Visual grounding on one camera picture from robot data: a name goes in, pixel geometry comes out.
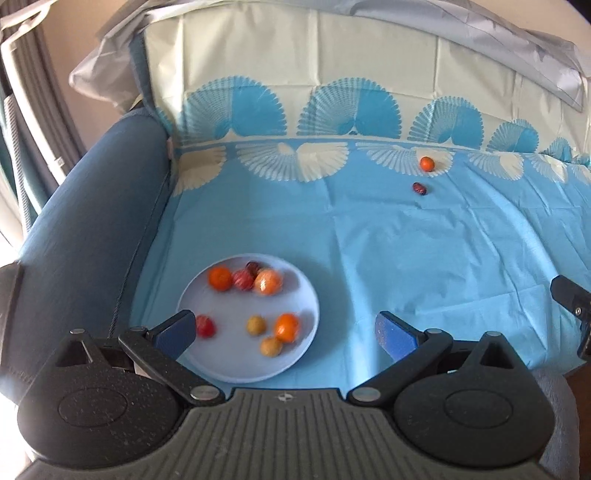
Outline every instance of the blue gripper pad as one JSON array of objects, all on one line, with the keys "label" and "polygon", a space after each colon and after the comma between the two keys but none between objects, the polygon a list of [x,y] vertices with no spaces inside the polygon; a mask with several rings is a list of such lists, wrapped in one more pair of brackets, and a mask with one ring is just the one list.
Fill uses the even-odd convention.
[{"label": "blue gripper pad", "polygon": [[158,350],[176,360],[195,341],[195,315],[182,310],[148,332],[148,339]]},{"label": "blue gripper pad", "polygon": [[378,313],[375,318],[375,337],[395,363],[415,351],[426,339],[423,332],[390,312]]}]

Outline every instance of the round plate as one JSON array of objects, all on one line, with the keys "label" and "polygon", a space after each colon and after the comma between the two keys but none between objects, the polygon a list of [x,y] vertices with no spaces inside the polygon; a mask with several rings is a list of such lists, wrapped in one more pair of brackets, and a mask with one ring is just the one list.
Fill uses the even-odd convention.
[{"label": "round plate", "polygon": [[[225,265],[234,272],[250,261],[281,272],[281,292],[264,297],[236,288],[218,292],[209,286],[207,272],[210,268]],[[214,337],[197,337],[186,350],[186,358],[205,375],[229,383],[258,382],[287,370],[308,350],[319,320],[318,297],[310,280],[285,260],[259,254],[225,258],[200,272],[181,296],[178,310],[183,309],[189,309],[195,315],[209,315],[217,327]],[[272,334],[275,319],[286,312],[293,312],[300,318],[297,342],[286,343],[275,358],[263,356],[259,350],[261,340]],[[261,315],[267,321],[265,334],[248,335],[246,321],[252,315]]]}]

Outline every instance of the blue fan pattern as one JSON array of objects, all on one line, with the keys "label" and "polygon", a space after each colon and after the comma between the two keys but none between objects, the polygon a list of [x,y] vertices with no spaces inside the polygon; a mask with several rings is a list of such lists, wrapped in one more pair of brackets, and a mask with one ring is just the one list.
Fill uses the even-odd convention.
[{"label": "blue fan pattern", "polygon": [[550,146],[541,153],[557,158],[558,160],[562,160],[566,163],[573,162],[573,152],[570,148],[570,144],[568,140],[562,137],[558,137],[556,140],[554,140]]},{"label": "blue fan pattern", "polygon": [[287,123],[276,95],[247,77],[217,79],[190,94],[178,119],[183,144],[240,137],[285,135]]},{"label": "blue fan pattern", "polygon": [[[223,138],[287,135],[285,113],[277,96],[261,83],[243,76],[216,79],[189,94],[176,125],[162,108],[157,108],[156,114],[169,135],[180,137],[177,148],[191,148]],[[398,139],[401,130],[400,109],[389,92],[366,78],[346,77],[320,86],[312,93],[301,112],[297,135],[359,134]],[[451,140],[454,145],[474,150],[481,148],[483,139],[482,115],[478,109],[464,98],[451,96],[425,106],[408,134],[410,141],[442,144]],[[536,152],[539,143],[535,128],[526,120],[516,119],[500,124],[486,150],[491,154],[520,153],[525,158]],[[589,155],[574,157],[569,142],[562,137],[541,153],[574,166],[591,168]],[[308,165],[310,154],[301,155]]]},{"label": "blue fan pattern", "polygon": [[500,124],[486,149],[489,152],[533,153],[539,143],[540,136],[531,123],[517,119]]},{"label": "blue fan pattern", "polygon": [[587,154],[579,155],[573,159],[573,163],[583,165],[587,168],[591,167],[591,157]]},{"label": "blue fan pattern", "polygon": [[300,115],[298,135],[370,135],[400,138],[400,109],[371,80],[342,78],[319,87]]},{"label": "blue fan pattern", "polygon": [[479,149],[484,139],[482,115],[468,100],[441,97],[429,103],[415,118],[408,139]]}]

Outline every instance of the wall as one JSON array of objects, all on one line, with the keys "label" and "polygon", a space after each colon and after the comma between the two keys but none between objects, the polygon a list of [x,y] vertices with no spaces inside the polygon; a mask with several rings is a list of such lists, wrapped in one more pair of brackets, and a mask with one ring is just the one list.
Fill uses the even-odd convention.
[{"label": "wall", "polygon": [[57,79],[82,141],[90,148],[120,117],[108,103],[68,85],[68,75],[98,45],[95,33],[125,0],[59,0],[41,24]]},{"label": "wall", "polygon": [[[59,0],[43,22],[61,89],[87,148],[119,118],[119,114],[110,104],[75,92],[67,78],[98,44],[97,30],[124,3],[125,0]],[[566,0],[476,0],[476,3],[519,27],[566,38],[591,53],[591,25]]]}]

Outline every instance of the small round fruit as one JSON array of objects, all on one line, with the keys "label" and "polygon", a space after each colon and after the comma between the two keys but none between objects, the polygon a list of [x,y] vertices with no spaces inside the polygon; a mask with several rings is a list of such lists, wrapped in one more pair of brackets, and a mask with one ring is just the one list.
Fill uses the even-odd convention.
[{"label": "small round fruit", "polygon": [[201,338],[211,338],[217,332],[216,324],[207,315],[197,315],[195,323],[197,324],[197,335]]},{"label": "small round fruit", "polygon": [[427,187],[417,181],[415,183],[413,183],[413,190],[415,192],[417,192],[419,195],[426,195],[427,194]]},{"label": "small round fruit", "polygon": [[262,335],[267,331],[267,323],[260,315],[253,315],[246,322],[246,331],[253,337]]},{"label": "small round fruit", "polygon": [[283,343],[275,337],[264,338],[261,342],[261,353],[265,356],[277,356],[282,348]]},{"label": "small round fruit", "polygon": [[261,295],[274,295],[281,291],[283,278],[277,270],[265,268],[256,276],[254,290]]},{"label": "small round fruit", "polygon": [[433,170],[435,170],[435,162],[433,161],[433,159],[431,157],[423,157],[423,158],[421,158],[421,161],[419,162],[419,165],[421,166],[421,169],[423,171],[433,171]]},{"label": "small round fruit", "polygon": [[252,290],[255,282],[255,277],[246,269],[237,270],[232,274],[232,281],[238,290],[248,291]]},{"label": "small round fruit", "polygon": [[253,277],[256,277],[262,270],[261,264],[259,262],[248,262],[244,268],[246,268]]},{"label": "small round fruit", "polygon": [[209,271],[207,279],[214,290],[226,291],[232,288],[232,272],[227,267],[213,267]]},{"label": "small round fruit", "polygon": [[293,313],[284,313],[275,322],[275,337],[284,343],[293,343],[300,333],[300,321]]}]

